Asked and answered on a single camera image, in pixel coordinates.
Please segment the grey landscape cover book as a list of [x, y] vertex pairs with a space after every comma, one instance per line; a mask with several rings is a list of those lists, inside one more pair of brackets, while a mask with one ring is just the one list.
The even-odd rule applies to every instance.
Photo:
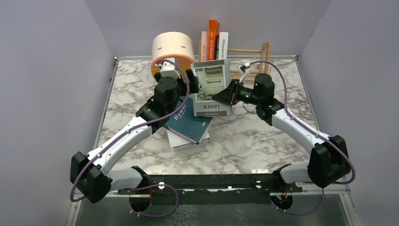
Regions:
[[211, 60], [191, 64], [191, 70], [198, 79], [199, 91], [191, 94], [194, 116], [230, 116], [231, 106], [212, 99], [230, 84], [230, 61]]

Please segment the dark teal book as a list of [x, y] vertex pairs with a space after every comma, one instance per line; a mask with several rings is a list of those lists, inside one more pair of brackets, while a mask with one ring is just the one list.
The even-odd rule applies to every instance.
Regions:
[[188, 141], [200, 144], [210, 139], [208, 129], [212, 122], [212, 117], [194, 115], [193, 100], [189, 97], [184, 106], [169, 118], [164, 127]]

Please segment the pink flower cover book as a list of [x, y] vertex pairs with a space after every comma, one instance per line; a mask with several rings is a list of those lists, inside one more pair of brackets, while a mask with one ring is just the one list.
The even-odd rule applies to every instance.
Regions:
[[207, 61], [207, 49], [208, 49], [208, 32], [201, 32], [201, 39], [199, 45], [199, 61], [205, 62]]

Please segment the white cover book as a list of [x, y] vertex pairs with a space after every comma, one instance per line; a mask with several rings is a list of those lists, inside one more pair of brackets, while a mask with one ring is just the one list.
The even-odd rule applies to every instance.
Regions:
[[228, 39], [229, 39], [229, 33], [228, 32], [220, 32], [219, 33], [218, 57], [217, 57], [217, 59], [219, 59], [219, 60], [227, 58]]

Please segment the orange fashion show book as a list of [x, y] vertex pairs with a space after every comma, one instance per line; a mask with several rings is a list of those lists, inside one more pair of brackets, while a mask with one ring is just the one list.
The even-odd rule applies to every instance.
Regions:
[[208, 21], [208, 43], [207, 43], [207, 60], [216, 59], [217, 39], [219, 37], [220, 23], [216, 19]]

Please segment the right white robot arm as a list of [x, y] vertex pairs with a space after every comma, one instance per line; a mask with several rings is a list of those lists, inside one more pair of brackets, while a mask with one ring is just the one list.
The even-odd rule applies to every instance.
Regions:
[[353, 165], [349, 163], [345, 140], [339, 135], [332, 137], [322, 133], [296, 117], [274, 97], [274, 89], [271, 76], [261, 73], [255, 77], [251, 89], [239, 80], [232, 80], [227, 88], [212, 96], [212, 100], [221, 104], [243, 102], [255, 105], [261, 120], [283, 131], [309, 153], [308, 163], [289, 164], [275, 170], [272, 187], [282, 192], [290, 184], [301, 182], [325, 188], [352, 173]]

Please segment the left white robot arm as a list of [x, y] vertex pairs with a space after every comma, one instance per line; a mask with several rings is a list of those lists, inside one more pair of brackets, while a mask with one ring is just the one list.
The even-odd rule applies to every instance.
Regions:
[[170, 118], [178, 113], [189, 94], [199, 90], [198, 78], [191, 69], [182, 69], [179, 73], [172, 70], [174, 76], [158, 73], [158, 83], [153, 96], [139, 108], [135, 117], [116, 135], [98, 148], [83, 154], [75, 153], [71, 158], [70, 201], [88, 199], [91, 203], [102, 200], [112, 190], [131, 188], [136, 193], [143, 193], [148, 181], [137, 170], [123, 171], [127, 175], [123, 183], [113, 166], [133, 147], [150, 137], [163, 127]]

